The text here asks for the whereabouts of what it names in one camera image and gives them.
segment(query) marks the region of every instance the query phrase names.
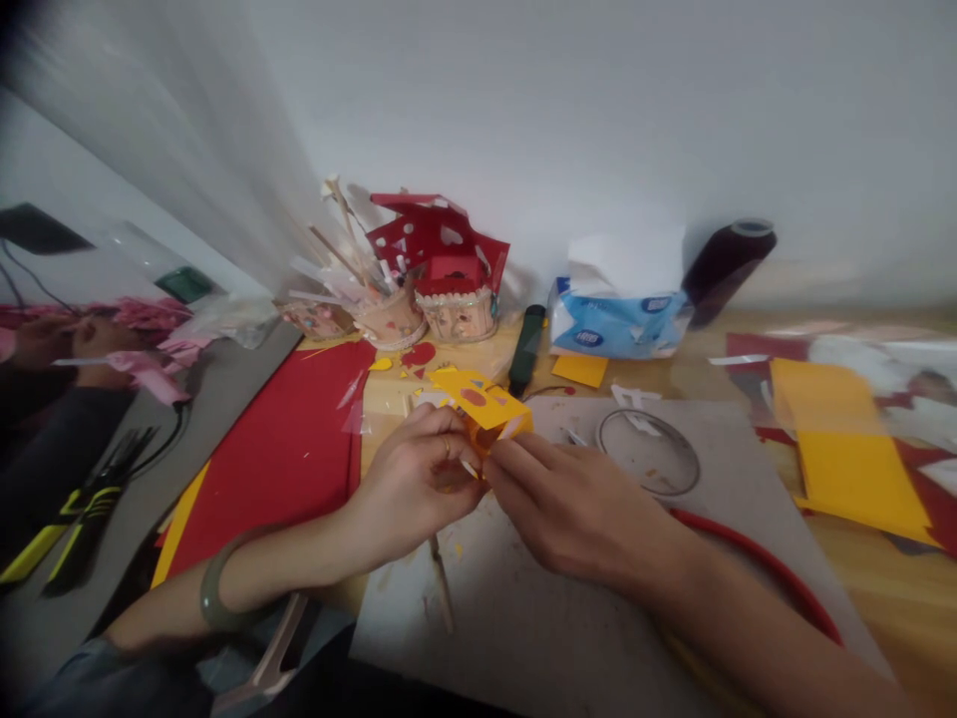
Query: finger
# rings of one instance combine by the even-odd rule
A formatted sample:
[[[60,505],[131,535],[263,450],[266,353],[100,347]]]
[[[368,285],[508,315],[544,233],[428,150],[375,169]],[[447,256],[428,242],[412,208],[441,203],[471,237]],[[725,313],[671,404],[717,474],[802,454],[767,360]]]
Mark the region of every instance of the finger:
[[[588,462],[594,460],[596,456],[604,456],[604,454],[594,447],[582,447],[572,444],[552,444],[552,446],[564,454],[566,458],[563,459],[563,461]]]
[[[65,317],[56,314],[50,314],[45,317],[40,317],[39,319],[34,320],[32,323],[38,328],[55,331],[56,329],[66,328],[70,324],[74,324],[76,321],[76,317]]]
[[[87,344],[93,339],[97,328],[94,326],[93,317],[86,317],[77,322],[76,331],[73,333],[74,344]]]
[[[501,509],[519,530],[538,515],[538,506],[514,477],[495,459],[489,459],[482,467],[488,485],[495,492]]]
[[[499,439],[488,455],[531,496],[537,504],[552,491],[549,477],[554,477],[535,456],[514,439]]]
[[[547,469],[555,469],[566,460],[555,446],[534,432],[525,432],[514,438],[523,449],[532,454]]]
[[[429,466],[435,468],[444,462],[465,461],[474,469],[481,466],[481,458],[469,440],[462,434],[441,434],[414,442],[417,453]]]
[[[439,494],[442,528],[471,514],[488,492],[488,483],[470,479],[448,494]]]
[[[410,437],[429,437],[449,432],[463,434],[466,423],[452,407],[442,407],[409,426]]]
[[[411,412],[409,412],[409,416],[407,416],[403,420],[400,426],[410,426],[412,424],[415,424],[416,422],[421,421],[422,419],[425,419],[427,416],[432,414],[432,412],[434,412],[435,410],[436,410],[435,404],[432,404],[431,402],[423,402],[422,404],[417,406],[415,409],[413,409]]]

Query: yellow paper craft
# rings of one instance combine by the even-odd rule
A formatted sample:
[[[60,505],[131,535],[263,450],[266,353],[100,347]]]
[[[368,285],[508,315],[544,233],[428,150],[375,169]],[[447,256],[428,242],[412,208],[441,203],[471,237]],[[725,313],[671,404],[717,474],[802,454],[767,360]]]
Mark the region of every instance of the yellow paper craft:
[[[429,378],[483,429],[495,429],[531,410],[477,371],[432,372]]]
[[[551,373],[597,389],[607,368],[608,359],[605,357],[560,356]]]
[[[807,498],[804,508],[938,545],[867,382],[845,367],[771,363],[775,412],[789,416]]]
[[[466,413],[466,427],[484,455],[498,439],[534,430],[531,409],[477,371],[433,372],[429,378]]]

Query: yellow paper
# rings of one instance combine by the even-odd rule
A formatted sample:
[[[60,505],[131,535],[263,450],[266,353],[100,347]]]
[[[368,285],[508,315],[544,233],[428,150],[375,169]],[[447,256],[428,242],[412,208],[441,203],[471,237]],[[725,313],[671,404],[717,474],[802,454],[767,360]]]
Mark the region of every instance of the yellow paper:
[[[776,413],[797,431],[807,492],[798,505],[936,544],[867,382],[845,367],[787,359],[771,371]]]
[[[608,359],[605,357],[560,356],[551,373],[597,389],[607,368]]]
[[[192,507],[196,503],[196,497],[199,496],[199,489],[202,487],[202,481],[206,478],[206,472],[209,471],[209,464],[211,463],[212,460],[206,462],[205,466],[202,467],[189,486],[186,487],[182,496],[179,497],[179,502],[173,510],[172,522],[166,531],[166,540],[162,543],[162,548],[159,550],[159,560],[153,572],[153,582],[150,584],[150,588],[156,588],[163,583],[169,574],[172,560],[176,556],[176,549],[179,548],[179,540],[182,539],[182,533],[186,530],[186,522],[189,520],[189,514],[192,512]]]
[[[494,429],[531,410],[477,371],[432,372],[429,378],[448,394],[483,429]],[[524,431],[522,422],[520,431]]]

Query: tissue box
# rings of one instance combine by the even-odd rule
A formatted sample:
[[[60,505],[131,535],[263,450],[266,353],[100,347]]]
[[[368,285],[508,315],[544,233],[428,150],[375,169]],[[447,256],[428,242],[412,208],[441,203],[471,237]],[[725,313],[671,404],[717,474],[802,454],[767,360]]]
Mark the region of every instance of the tissue box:
[[[582,296],[558,277],[548,298],[552,354],[666,359],[678,349],[694,309],[683,290],[647,297]]]

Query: red paper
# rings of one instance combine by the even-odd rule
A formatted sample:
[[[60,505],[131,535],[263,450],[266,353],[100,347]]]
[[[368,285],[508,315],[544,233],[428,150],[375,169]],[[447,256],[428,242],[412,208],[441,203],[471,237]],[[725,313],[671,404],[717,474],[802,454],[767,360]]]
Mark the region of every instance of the red paper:
[[[359,485],[368,342],[292,352],[212,454],[169,576],[238,534],[342,507]]]
[[[393,221],[366,234],[376,255],[399,270],[402,254],[410,269],[432,257],[477,256],[484,266],[483,278],[498,292],[505,270],[508,244],[472,229],[469,215],[440,194],[373,194],[372,202],[396,212]]]

